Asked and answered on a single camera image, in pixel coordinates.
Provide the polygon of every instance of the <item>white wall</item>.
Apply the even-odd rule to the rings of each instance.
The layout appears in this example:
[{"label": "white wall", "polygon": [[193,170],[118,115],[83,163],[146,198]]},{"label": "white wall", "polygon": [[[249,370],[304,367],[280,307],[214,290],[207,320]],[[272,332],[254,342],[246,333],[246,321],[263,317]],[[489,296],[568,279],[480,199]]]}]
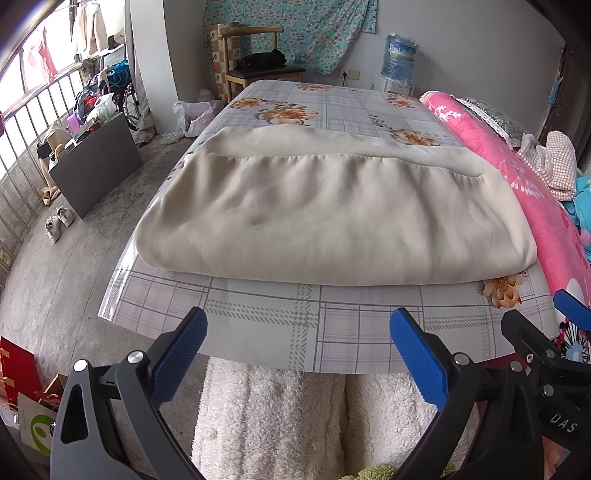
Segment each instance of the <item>white wall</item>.
[{"label": "white wall", "polygon": [[130,0],[135,51],[158,133],[177,127],[173,105],[211,89],[203,54],[204,0]]},{"label": "white wall", "polygon": [[[341,62],[361,71],[347,85],[371,88],[390,32],[421,46],[417,92],[479,98],[537,133],[563,40],[526,0],[379,0],[376,34],[362,33]],[[316,81],[342,83],[338,70]]]},{"label": "white wall", "polygon": [[168,52],[163,0],[130,0],[134,46],[142,81],[159,134],[177,125],[173,105],[178,101]]}]

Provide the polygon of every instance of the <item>folded blanket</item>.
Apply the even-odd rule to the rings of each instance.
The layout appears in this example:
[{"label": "folded blanket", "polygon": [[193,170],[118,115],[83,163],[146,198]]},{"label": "folded blanket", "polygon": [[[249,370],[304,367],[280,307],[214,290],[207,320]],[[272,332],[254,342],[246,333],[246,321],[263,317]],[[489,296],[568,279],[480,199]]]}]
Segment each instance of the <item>folded blanket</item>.
[{"label": "folded blanket", "polygon": [[[336,480],[399,467],[435,415],[408,374],[300,373],[211,358],[193,463],[211,480]],[[450,464],[475,435],[471,416]]]},{"label": "folded blanket", "polygon": [[478,281],[536,259],[511,187],[467,148],[298,125],[211,137],[135,245],[169,270],[349,286]]}]

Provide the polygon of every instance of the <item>blue water jug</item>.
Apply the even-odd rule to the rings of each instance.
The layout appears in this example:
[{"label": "blue water jug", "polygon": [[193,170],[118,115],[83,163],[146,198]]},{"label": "blue water jug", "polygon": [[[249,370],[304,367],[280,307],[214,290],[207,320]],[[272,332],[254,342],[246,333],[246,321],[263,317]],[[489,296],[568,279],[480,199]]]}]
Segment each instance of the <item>blue water jug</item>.
[{"label": "blue water jug", "polygon": [[418,44],[412,38],[391,33],[386,38],[382,75],[389,80],[408,83],[413,78],[414,55]]}]

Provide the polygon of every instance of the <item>pink blanket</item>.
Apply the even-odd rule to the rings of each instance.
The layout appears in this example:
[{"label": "pink blanket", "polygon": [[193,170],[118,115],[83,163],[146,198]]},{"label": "pink blanket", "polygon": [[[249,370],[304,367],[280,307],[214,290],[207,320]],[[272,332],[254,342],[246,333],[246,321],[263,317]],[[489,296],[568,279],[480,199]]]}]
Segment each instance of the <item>pink blanket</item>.
[{"label": "pink blanket", "polygon": [[498,168],[511,184],[530,223],[550,292],[564,288],[585,305],[591,300],[591,271],[579,233],[548,187],[480,120],[446,93],[427,92],[422,103],[464,144]]}]

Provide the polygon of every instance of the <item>concrete floor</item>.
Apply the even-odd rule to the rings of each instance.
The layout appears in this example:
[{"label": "concrete floor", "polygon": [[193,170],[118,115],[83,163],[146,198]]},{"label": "concrete floor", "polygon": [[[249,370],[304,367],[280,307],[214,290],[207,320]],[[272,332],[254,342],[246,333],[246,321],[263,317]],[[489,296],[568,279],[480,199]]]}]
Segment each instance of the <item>concrete floor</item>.
[{"label": "concrete floor", "polygon": [[[152,340],[97,317],[112,271],[142,212],[191,141],[163,146],[158,139],[139,149],[144,166],[106,196],[52,244],[45,219],[67,204],[63,196],[40,212],[18,251],[0,296],[0,335],[33,352],[41,382],[68,374],[73,361],[106,365]],[[198,356],[172,402],[161,412],[190,455],[207,357]],[[149,472],[122,408],[115,402],[122,435],[134,465]]]}]

